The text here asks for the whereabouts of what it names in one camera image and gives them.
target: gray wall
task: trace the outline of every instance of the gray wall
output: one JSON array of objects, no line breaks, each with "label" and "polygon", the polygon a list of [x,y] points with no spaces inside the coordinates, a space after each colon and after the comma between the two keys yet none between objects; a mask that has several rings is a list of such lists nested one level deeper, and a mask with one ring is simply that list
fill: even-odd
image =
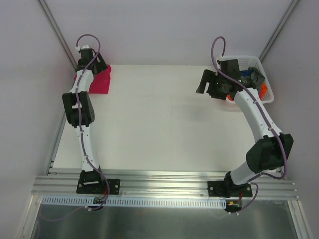
[{"label": "gray wall", "polygon": [[301,0],[263,62],[275,94],[268,105],[295,143],[289,177],[296,180],[308,221],[319,238],[319,1]]},{"label": "gray wall", "polygon": [[0,30],[0,238],[12,239],[74,71],[36,0],[1,1]]}]

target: white basket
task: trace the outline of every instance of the white basket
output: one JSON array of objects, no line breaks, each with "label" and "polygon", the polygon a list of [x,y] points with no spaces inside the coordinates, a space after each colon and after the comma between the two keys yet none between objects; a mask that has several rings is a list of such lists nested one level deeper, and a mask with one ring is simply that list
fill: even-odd
[{"label": "white basket", "polygon": [[[261,102],[263,104],[265,104],[265,103],[271,103],[272,101],[274,101],[275,98],[274,98],[273,91],[270,87],[270,84],[268,82],[268,78],[266,76],[266,73],[264,71],[264,68],[263,68],[259,58],[256,56],[224,56],[224,57],[219,56],[219,57],[217,57],[217,60],[219,60],[219,61],[232,60],[232,59],[238,60],[240,71],[248,70],[248,67],[256,67],[261,72],[261,74],[263,74],[263,76],[266,78],[264,83],[266,84],[266,86],[268,88],[267,92],[265,93],[265,95],[261,99]],[[229,100],[228,97],[226,98],[226,101],[228,101],[231,104],[235,104],[235,102]]]}]

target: table surface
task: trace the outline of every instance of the table surface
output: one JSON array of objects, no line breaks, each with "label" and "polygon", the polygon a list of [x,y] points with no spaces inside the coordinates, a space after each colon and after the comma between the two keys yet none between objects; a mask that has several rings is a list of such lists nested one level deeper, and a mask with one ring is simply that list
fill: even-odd
[{"label": "table surface", "polygon": [[[107,95],[90,95],[102,169],[230,171],[254,144],[240,109],[196,94],[209,66],[114,65]],[[66,123],[53,168],[81,168]]]}]

